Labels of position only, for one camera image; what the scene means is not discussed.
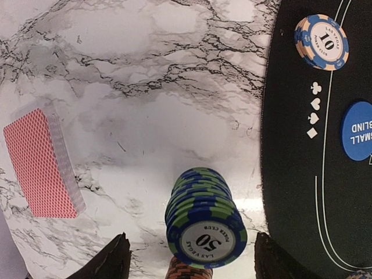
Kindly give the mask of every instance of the marble surface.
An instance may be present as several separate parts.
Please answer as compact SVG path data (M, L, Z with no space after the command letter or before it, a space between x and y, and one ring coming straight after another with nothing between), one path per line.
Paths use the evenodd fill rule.
M280 0L1 0L0 126L52 102L87 210L33 218L0 136L0 207L35 279L66 278L115 235L131 278L164 278L175 179L208 166L250 236L215 279L255 278L266 230L260 178L264 74Z

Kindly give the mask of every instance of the card suit symbol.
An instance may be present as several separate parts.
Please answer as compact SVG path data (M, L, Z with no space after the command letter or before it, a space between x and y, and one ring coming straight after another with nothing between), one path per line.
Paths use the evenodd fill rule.
M311 86L311 89L313 90L313 94L317 95L318 93L321 93L322 87L315 81L313 86Z
M314 125L315 123L317 123L319 121L319 117L315 112L310 114L310 116L307 119L310 120L311 125Z
M311 105L313 106L314 110L320 110L320 99L315 98L312 102Z

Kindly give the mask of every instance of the blue poker chip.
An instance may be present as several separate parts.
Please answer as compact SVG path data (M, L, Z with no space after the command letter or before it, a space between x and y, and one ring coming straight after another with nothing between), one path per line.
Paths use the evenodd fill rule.
M186 189L185 191L182 191L178 195L172 196L170 198L170 200L168 202L168 206L166 208L166 214L168 214L170 208L173 205L176 205L177 202L179 202L180 200L183 200L184 198L192 197L192 196L205 196L205 197L207 197L207 196L218 196L218 197L221 197L221 198L225 198L227 200L231 200L227 193L225 193L225 192L223 192L219 189L213 189L213 188L207 188L207 187L189 188L189 189Z
M210 181L208 179L204 179L204 178L196 179L196 180L194 180L194 179L189 180L189 181L185 182L185 184L183 184L183 185L181 185L177 188L176 187L173 188L172 196L176 196L180 192L182 192L186 189L189 189L189 188L202 188L202 187L212 188L212 189L219 189L219 190L225 192L228 195L229 198L232 198L230 189L226 185L216 183L216 182Z
M345 113L341 141L347 156L362 161L372 154L372 105L354 103Z
M198 175L194 174L194 175L186 177L186 178L178 179L176 181L174 187L173 187L172 193L175 190L177 190L178 188L182 187L186 183L192 183L194 181L199 181L199 180L210 181L211 183L218 184L218 185L226 188L226 190L228 190L230 192L230 189L229 189L226 181L224 181L220 178L217 178L217 177L206 176L206 175L201 175L201 174L198 174Z
M322 70L339 70L349 57L344 30L326 15L311 15L302 20L295 31L295 42L302 45L299 52Z
M188 203L194 202L218 202L231 208L236 208L234 201L229 197L220 195L205 195L204 192L195 192L186 196L182 196L180 199L174 202L169 202L166 208L165 220L167 220L177 208L179 209Z
M217 177L217 178L220 178L222 181L224 181L224 178L220 173L218 173L217 171L215 171L213 169L210 169L208 167L194 167L192 169L189 169L189 170L183 172L183 174L180 175L179 179L185 179L185 178L188 178L190 176L200 176L200 175Z
M202 207L177 216L167 228L172 253L199 268L225 266L244 251L248 235L234 209Z
M184 203L182 206L176 206L171 212L169 212L169 215L166 219L166 225L167 227L170 227L172 222L180 217L182 214L191 211L192 209L197 209L197 208L222 208L222 209L227 209L227 210L236 210L235 207L232 205L229 205L227 203L223 202L210 202L210 201L200 201L200 202L189 202L189 203Z

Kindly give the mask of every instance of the blue button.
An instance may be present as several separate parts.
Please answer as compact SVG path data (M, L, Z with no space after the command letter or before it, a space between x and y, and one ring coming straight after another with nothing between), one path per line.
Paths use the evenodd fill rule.
M353 104L344 117L341 134L344 150L352 160L367 159L372 153L372 105Z

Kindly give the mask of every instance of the chip label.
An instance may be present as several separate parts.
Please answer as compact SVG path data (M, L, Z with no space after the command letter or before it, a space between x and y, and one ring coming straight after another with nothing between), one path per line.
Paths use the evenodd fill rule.
M318 55L326 61L336 61L342 55L342 38L329 23L317 23L312 28L311 41Z
M215 262L228 256L235 247L235 236L220 223L203 221L188 227L182 235L182 249L191 259Z

